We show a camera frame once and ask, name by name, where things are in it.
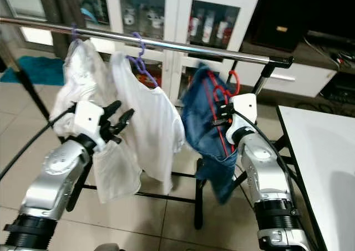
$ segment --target white table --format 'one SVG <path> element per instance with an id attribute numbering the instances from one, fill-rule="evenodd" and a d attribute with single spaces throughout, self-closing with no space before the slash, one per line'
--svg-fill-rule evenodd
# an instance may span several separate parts
<path id="1" fill-rule="evenodd" d="M 355 119 L 284 106 L 278 115 L 327 250 L 355 250 Z"/>

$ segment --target teal towel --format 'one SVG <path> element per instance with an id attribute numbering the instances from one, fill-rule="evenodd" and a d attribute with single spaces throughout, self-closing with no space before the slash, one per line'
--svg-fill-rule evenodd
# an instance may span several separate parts
<path id="1" fill-rule="evenodd" d="M 23 56 L 18 59 L 21 68 L 27 73 L 32 84 L 64 85 L 63 63 L 61 59 Z M 1 82 L 19 83 L 14 70 L 8 68 L 0 78 Z"/>

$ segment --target metal clothes rack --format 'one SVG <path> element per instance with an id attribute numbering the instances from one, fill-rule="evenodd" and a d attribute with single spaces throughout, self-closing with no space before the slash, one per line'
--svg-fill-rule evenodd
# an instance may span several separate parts
<path id="1" fill-rule="evenodd" d="M 17 19 L 12 17 L 0 17 L 0 24 L 9 24 L 9 25 L 16 25 L 16 26 L 24 26 L 24 27 L 31 27 L 31 28 L 38 28 L 38 29 L 46 29 L 50 30 L 51 32 L 56 33 L 64 33 L 64 34 L 71 34 L 72 27 L 67 25 L 60 25 L 60 24 L 53 24 L 47 22 L 39 22 L 30 19 Z M 229 50 L 222 50 L 222 49 L 215 49 L 215 48 L 208 48 L 202 47 L 198 45 L 190 45 L 190 44 L 181 44 L 176 42 L 167 42 L 164 40 L 157 40 L 151 38 L 143 38 L 139 39 L 136 37 L 132 37 L 127 34 L 120 34 L 120 33 L 113 33 L 107 32 L 103 30 L 93 30 L 93 29 L 86 29 L 86 28 L 77 28 L 76 33 L 78 35 L 82 35 L 84 37 L 97 37 L 109 40 L 115 40 L 124 43 L 140 43 L 144 42 L 147 45 L 152 45 L 155 47 L 161 47 L 168 50 L 175 50 L 178 52 L 186 52 L 186 53 L 194 53 L 194 54 L 201 54 L 201 55 L 209 55 L 218 58 L 224 59 L 232 59 L 235 61 L 233 65 L 233 69 L 236 65 L 237 61 L 243 62 L 250 62 L 250 63 L 258 63 L 264 64 L 264 68 L 261 72 L 261 75 L 252 89 L 254 94 L 259 94 L 261 89 L 263 88 L 264 84 L 266 83 L 267 79 L 270 77 L 271 73 L 276 67 L 279 68 L 289 68 L 293 62 L 293 57 L 289 58 L 280 58 L 280 57 L 266 57 L 254 54 L 246 54 L 240 52 L 232 52 Z M 31 83 L 28 75 L 21 69 L 21 67 L 17 64 L 17 62 L 12 57 L 9 49 L 6 47 L 4 41 L 0 38 L 0 57 L 3 59 L 5 65 L 7 67 L 12 67 L 15 71 L 15 74 L 19 81 L 22 83 L 24 88 L 29 92 L 32 100 L 37 105 L 38 109 L 41 111 L 42 115 L 49 121 L 49 112 L 45 105 L 43 104 L 42 100 L 38 96 L 37 92 L 35 91 L 33 84 Z M 197 170 L 202 165 L 202 160 L 198 159 L 197 161 Z M 89 163 L 84 172 L 77 180 L 70 200 L 67 205 L 67 211 L 72 211 L 75 207 L 75 204 L 79 198 L 80 192 L 83 188 L 88 189 L 96 189 L 95 186 L 85 185 L 85 181 L 88 177 L 90 172 L 92 163 Z M 173 176 L 180 176 L 180 177 L 188 177 L 188 178 L 195 178 L 195 175 L 189 175 L 186 173 L 181 172 L 172 172 Z M 246 179 L 246 173 L 242 173 L 237 180 L 235 181 L 235 187 L 240 185 Z M 195 204 L 195 218 L 194 218 L 194 225 L 196 229 L 200 229 L 203 224 L 203 214 L 202 214 L 202 190 L 206 180 L 197 180 L 196 179 L 196 187 L 195 187 L 195 199 L 190 198 L 182 198 L 182 197 L 173 197 L 173 196 L 166 196 L 162 194 L 153 194 L 153 193 L 145 193 L 145 192 L 138 192 L 136 193 L 139 196 L 146 196 L 146 197 L 153 197 L 153 198 L 162 198 L 162 199 L 169 199 L 174 201 L 181 201 L 187 203 Z"/>

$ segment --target white drawer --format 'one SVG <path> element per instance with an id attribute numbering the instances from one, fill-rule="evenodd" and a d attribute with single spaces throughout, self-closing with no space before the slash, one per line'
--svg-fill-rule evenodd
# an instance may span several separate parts
<path id="1" fill-rule="evenodd" d="M 263 67 L 261 64 L 238 62 L 236 71 L 240 77 L 240 83 L 254 86 Z M 325 68 L 292 64 L 289 69 L 275 68 L 264 88 L 315 97 L 335 73 L 336 71 Z"/>

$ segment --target cabinet handle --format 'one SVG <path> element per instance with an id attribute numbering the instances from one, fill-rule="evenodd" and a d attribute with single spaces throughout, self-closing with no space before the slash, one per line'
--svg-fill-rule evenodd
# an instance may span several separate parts
<path id="1" fill-rule="evenodd" d="M 296 78 L 294 78 L 292 76 L 287 76 L 287 75 L 271 74 L 270 77 L 275 78 L 275 79 L 284 80 L 284 81 L 290 81 L 290 82 L 296 81 Z"/>

